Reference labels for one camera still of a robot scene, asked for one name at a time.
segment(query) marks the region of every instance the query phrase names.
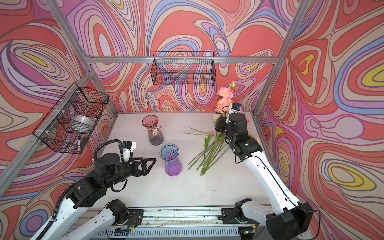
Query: black wire basket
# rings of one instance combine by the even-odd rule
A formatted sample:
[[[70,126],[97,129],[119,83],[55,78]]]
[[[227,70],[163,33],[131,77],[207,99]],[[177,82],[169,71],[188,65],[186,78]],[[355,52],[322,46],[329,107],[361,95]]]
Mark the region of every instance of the black wire basket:
[[[77,87],[48,127],[36,128],[33,134],[54,152],[81,154],[108,100],[107,94],[96,89]]]
[[[212,51],[155,51],[153,58],[153,85],[215,85]]]

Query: purple glass vase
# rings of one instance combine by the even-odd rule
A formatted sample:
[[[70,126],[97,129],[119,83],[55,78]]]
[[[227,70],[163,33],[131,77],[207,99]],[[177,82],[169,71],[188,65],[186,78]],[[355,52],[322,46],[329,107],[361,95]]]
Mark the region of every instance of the purple glass vase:
[[[175,144],[169,143],[160,149],[160,157],[165,160],[165,171],[172,177],[178,175],[183,168],[178,155],[179,148]]]
[[[150,144],[154,146],[160,145],[164,140],[164,136],[159,129],[159,119],[155,115],[148,115],[143,118],[141,123],[148,130],[148,139]]]

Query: white table surface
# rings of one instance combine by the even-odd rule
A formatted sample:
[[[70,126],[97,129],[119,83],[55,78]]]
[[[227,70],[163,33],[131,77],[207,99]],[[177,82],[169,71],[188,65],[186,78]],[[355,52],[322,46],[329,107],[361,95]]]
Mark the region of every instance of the white table surface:
[[[203,205],[234,205],[246,197],[260,204],[269,200],[251,171],[242,163],[235,164],[235,155],[228,150],[205,174],[200,176],[197,166],[188,170],[187,164],[204,149],[204,136],[184,134],[200,131],[214,131],[212,113],[156,113],[159,122],[164,124],[161,131],[164,142],[152,146],[148,141],[147,129],[141,124],[148,113],[119,114],[112,128],[111,139],[137,142],[134,157],[156,158],[157,162],[146,176],[129,177],[126,188],[115,193],[110,189],[93,207],[104,207],[114,199],[120,199],[128,207],[174,207]],[[251,114],[248,131],[258,135]],[[160,148],[167,143],[176,144],[180,149],[179,159],[183,169],[178,176],[171,177],[165,173],[164,161],[160,158]],[[105,147],[103,154],[119,153],[118,145],[113,143]],[[114,186],[121,189],[123,183]]]

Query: ribbon bow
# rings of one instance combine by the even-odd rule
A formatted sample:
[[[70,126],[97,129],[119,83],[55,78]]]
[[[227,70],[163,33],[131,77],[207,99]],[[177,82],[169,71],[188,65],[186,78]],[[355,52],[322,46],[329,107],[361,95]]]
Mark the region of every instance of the ribbon bow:
[[[163,124],[162,124],[162,123],[161,123],[161,124],[158,124],[157,127],[156,127],[155,129],[150,129],[150,131],[153,131],[153,132],[152,132],[152,135],[153,135],[153,136],[157,136],[157,134],[159,133],[159,130],[158,130],[159,128],[163,128]]]

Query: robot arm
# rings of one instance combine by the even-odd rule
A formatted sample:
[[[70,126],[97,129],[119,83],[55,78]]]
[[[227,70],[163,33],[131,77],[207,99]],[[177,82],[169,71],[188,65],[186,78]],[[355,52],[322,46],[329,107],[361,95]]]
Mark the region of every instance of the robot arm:
[[[101,158],[97,158],[97,151],[106,144],[113,142],[119,143],[120,156],[116,153],[107,153]],[[112,191],[120,192],[122,189],[115,190],[113,185],[122,181],[127,182],[127,178],[130,176],[147,175],[156,162],[155,158],[133,158],[132,152],[136,148],[135,142],[124,141],[121,143],[120,140],[111,140],[106,144],[100,145],[95,150],[94,170],[63,192],[56,204],[54,214],[31,240],[61,239],[70,226],[106,194],[107,188],[110,187]],[[147,166],[148,161],[152,162],[150,166]],[[96,217],[63,237],[62,240],[87,240],[103,227],[109,227],[113,223],[125,223],[128,215],[127,207],[119,199],[113,200]]]
[[[313,210],[308,203],[302,204],[285,186],[261,146],[248,136],[247,120],[239,112],[240,108],[241,104],[233,103],[226,118],[220,118],[216,131],[226,134],[227,144],[261,183],[272,208],[247,198],[236,203],[238,218],[263,224],[275,240],[291,239],[308,229]]]

